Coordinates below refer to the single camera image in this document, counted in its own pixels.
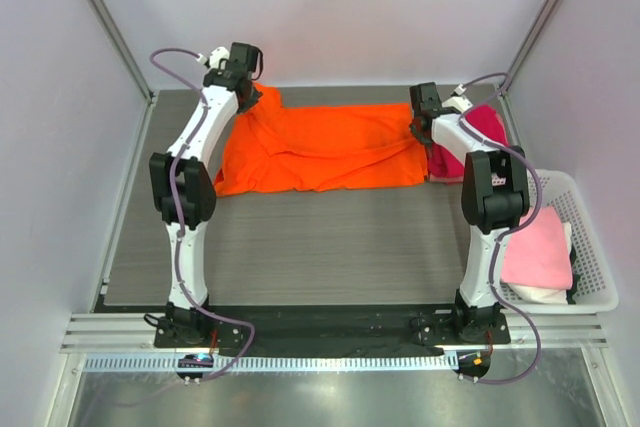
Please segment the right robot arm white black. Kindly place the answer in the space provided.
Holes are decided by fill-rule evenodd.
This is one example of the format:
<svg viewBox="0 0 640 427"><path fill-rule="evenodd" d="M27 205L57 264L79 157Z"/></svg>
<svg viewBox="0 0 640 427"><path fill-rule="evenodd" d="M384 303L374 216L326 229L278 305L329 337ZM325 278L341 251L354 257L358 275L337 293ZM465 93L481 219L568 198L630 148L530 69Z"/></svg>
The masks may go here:
<svg viewBox="0 0 640 427"><path fill-rule="evenodd" d="M442 147L464 167L461 208L470 246L447 326L460 341L479 343L499 325L497 287L506 245L529 212L530 198L523 154L471 125L464 90L459 86L443 101L433 82L410 87L410 132L428 151Z"/></svg>

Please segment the orange t shirt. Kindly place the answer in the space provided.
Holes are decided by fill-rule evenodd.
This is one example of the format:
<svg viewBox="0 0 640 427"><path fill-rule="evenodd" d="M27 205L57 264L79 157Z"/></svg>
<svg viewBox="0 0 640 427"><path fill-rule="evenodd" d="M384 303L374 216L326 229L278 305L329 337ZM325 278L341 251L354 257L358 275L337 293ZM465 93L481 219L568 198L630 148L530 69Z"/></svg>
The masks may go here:
<svg viewBox="0 0 640 427"><path fill-rule="evenodd" d="M410 187L428 161L405 103L288 107L276 87L239 115L213 181L218 195Z"/></svg>

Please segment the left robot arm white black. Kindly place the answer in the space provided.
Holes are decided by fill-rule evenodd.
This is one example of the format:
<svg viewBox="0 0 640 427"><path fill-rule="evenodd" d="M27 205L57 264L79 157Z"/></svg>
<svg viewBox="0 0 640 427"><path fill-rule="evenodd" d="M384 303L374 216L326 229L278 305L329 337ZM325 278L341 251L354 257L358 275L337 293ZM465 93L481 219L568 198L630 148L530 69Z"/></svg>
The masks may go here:
<svg viewBox="0 0 640 427"><path fill-rule="evenodd" d="M184 83L198 95L198 104L171 146L149 160L153 204L170 244L172 281L163 316L146 320L155 327L160 347L203 345L222 324L253 335L252 324L210 310L204 243L217 201L209 160L228 124L258 103L254 82L262 73L263 53L240 42L206 55L173 47L151 53L150 63L175 80L180 75L159 60L165 53L188 56L205 75L201 85Z"/></svg>

